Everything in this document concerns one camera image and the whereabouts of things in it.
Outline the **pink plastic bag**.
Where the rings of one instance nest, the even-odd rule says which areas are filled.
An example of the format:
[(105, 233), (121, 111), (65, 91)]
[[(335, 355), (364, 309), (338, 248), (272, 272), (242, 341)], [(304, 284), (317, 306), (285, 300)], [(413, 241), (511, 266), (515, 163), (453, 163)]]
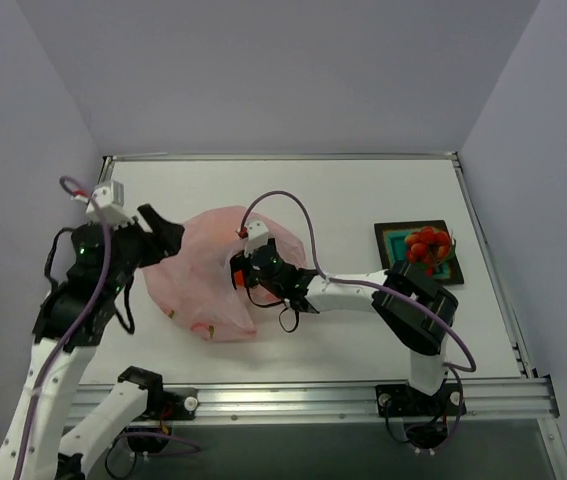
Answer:
[(237, 229), (244, 206), (204, 211), (184, 222), (179, 253), (143, 269), (147, 292), (158, 308), (183, 330), (207, 342), (247, 341), (256, 337), (251, 300), (272, 302), (258, 286), (233, 285), (231, 258), (245, 241)]

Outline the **red fake berry cluster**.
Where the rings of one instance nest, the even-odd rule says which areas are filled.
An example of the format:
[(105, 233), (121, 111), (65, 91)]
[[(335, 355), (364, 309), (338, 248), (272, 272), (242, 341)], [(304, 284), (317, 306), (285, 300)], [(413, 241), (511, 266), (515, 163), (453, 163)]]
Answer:
[(456, 259), (456, 240), (446, 231), (425, 226), (404, 239), (406, 260), (433, 276)]

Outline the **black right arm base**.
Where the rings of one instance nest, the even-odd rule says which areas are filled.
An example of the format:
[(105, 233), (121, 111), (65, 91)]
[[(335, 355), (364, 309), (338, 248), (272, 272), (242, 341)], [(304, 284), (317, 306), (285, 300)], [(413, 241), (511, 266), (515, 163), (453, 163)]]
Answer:
[(448, 417), (460, 412), (467, 413), (465, 401), (460, 401), (460, 387), (457, 383), (443, 382), (432, 395), (426, 395), (406, 382), (379, 384), (375, 386), (377, 410), (381, 417), (416, 418)]

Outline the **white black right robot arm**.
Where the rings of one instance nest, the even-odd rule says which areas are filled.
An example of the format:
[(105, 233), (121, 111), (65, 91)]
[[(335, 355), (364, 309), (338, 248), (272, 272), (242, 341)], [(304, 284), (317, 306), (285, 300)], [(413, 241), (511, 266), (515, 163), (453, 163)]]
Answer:
[(274, 245), (230, 260), (232, 284), (250, 293), (264, 288), (296, 316), (330, 311), (374, 313), (410, 351), (408, 384), (435, 395), (446, 377), (446, 343), (457, 298), (421, 272), (400, 261), (371, 274), (323, 278), (316, 269), (296, 267), (282, 259)]

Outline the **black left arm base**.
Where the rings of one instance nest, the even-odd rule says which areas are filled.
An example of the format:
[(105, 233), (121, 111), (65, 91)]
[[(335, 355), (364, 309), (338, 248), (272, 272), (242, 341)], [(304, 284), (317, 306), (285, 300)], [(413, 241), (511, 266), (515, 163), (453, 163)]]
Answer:
[(192, 387), (149, 390), (147, 406), (140, 418), (153, 421), (191, 421), (199, 405), (198, 390)]

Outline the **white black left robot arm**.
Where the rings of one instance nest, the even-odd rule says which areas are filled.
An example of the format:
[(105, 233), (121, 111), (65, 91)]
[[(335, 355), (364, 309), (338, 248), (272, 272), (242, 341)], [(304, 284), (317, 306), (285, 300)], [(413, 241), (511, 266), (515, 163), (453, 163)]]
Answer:
[(75, 440), (63, 436), (74, 395), (109, 321), (117, 296), (127, 296), (137, 270), (178, 254), (183, 225), (149, 204), (135, 216), (105, 212), (71, 229), (75, 260), (62, 282), (52, 282), (32, 332), (30, 365), (0, 446), (0, 479), (84, 479), (91, 454), (138, 417), (162, 412), (172, 395), (161, 375), (128, 367)]

